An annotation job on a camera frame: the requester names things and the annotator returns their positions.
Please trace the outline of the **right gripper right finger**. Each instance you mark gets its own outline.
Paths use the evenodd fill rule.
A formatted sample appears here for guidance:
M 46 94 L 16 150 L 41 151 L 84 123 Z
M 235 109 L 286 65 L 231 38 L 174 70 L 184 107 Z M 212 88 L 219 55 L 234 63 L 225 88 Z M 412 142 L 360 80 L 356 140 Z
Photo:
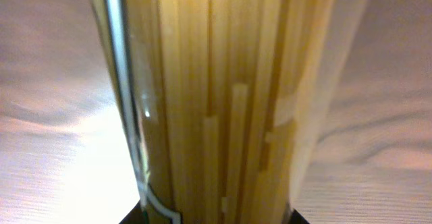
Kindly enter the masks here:
M 310 224 L 296 209 L 290 209 L 288 224 Z

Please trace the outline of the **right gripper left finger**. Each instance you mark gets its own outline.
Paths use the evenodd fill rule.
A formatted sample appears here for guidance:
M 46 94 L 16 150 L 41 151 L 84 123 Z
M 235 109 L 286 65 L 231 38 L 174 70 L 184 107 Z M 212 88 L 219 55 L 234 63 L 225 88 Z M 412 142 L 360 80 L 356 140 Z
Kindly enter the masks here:
M 137 202 L 132 210 L 119 222 L 119 224 L 145 224 L 145 213 Z

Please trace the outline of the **San Remo spaghetti packet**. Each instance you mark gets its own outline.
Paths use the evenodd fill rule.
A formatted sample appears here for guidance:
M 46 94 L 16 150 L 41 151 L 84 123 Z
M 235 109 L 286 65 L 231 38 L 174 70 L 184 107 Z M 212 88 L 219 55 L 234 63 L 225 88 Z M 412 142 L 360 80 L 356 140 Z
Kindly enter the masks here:
M 288 223 L 369 0 L 91 0 L 145 223 Z

